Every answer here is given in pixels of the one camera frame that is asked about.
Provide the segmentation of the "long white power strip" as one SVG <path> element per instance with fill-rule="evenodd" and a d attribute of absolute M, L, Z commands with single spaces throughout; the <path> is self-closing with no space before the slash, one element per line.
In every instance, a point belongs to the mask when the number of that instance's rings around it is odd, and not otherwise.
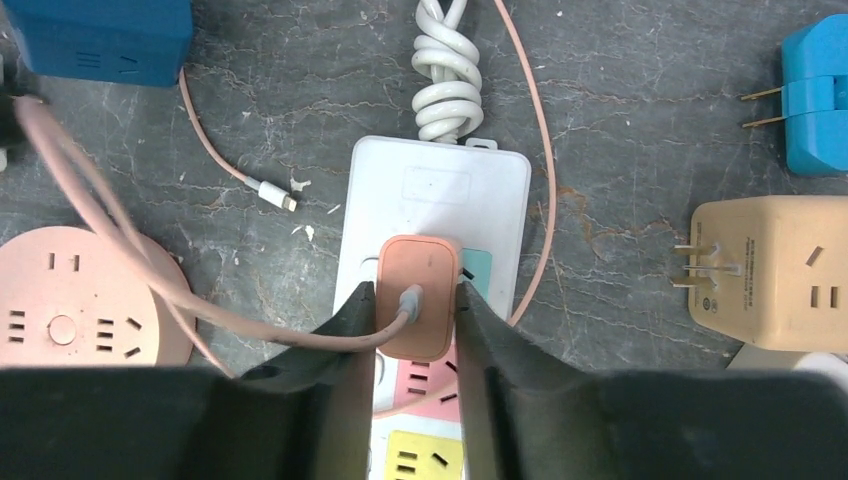
<path fill-rule="evenodd" d="M 401 234 L 454 241 L 460 277 L 500 317 L 513 311 L 531 165 L 491 140 L 444 145 L 367 136 L 354 146 L 335 287 L 341 306 L 378 271 L 383 244 Z M 379 353 L 374 406 L 410 405 L 372 423 L 372 479 L 462 479 L 466 475 L 457 358 L 430 362 Z"/>

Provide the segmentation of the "dark blue cube socket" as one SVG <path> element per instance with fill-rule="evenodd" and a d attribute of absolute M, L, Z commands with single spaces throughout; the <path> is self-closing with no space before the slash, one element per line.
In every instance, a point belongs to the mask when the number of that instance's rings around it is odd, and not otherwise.
<path fill-rule="evenodd" d="M 4 1 L 23 62 L 43 76 L 169 88 L 193 36 L 189 0 Z"/>

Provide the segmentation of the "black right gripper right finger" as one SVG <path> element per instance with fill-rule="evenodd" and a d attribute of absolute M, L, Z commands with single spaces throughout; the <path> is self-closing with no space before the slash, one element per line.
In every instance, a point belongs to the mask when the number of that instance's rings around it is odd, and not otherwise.
<path fill-rule="evenodd" d="M 847 394 L 807 371 L 588 372 L 469 283 L 456 353 L 471 479 L 843 479 Z"/>

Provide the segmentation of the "small salmon plug adapter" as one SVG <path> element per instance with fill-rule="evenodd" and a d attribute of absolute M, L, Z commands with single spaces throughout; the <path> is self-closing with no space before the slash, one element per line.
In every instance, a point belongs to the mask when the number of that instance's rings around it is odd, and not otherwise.
<path fill-rule="evenodd" d="M 462 270 L 459 245 L 443 237 L 397 235 L 378 256 L 376 326 L 408 319 L 381 353 L 398 360 L 430 362 L 452 343 L 456 289 Z"/>

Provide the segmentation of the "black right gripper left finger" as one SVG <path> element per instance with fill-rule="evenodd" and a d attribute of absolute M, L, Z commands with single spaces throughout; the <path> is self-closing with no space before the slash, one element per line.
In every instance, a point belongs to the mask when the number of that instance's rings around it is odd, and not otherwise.
<path fill-rule="evenodd" d="M 375 354 L 1 374 L 5 479 L 364 479 Z"/>

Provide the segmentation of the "round pink power socket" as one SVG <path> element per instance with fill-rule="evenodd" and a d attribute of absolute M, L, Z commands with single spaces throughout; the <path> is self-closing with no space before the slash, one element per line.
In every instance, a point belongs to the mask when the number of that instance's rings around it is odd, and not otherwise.
<path fill-rule="evenodd" d="M 2 367 L 184 366 L 192 350 L 163 300 L 94 233 L 42 227 L 2 245 Z"/>

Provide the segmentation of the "tan patterned cube socket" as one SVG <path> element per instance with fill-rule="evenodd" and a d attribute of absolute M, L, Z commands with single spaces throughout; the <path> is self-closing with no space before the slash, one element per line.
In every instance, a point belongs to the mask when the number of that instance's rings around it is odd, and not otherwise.
<path fill-rule="evenodd" d="M 672 251 L 697 324 L 765 350 L 846 353 L 846 196 L 704 203 Z"/>

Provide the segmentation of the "light blue plug adapter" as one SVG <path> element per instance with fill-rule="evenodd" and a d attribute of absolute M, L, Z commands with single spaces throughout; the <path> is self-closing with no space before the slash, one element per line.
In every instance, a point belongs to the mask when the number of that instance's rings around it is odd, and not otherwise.
<path fill-rule="evenodd" d="M 781 113 L 745 123 L 784 124 L 789 170 L 801 176 L 847 172 L 847 16 L 830 15 L 787 36 L 781 44 L 780 87 L 741 97 L 778 94 Z"/>

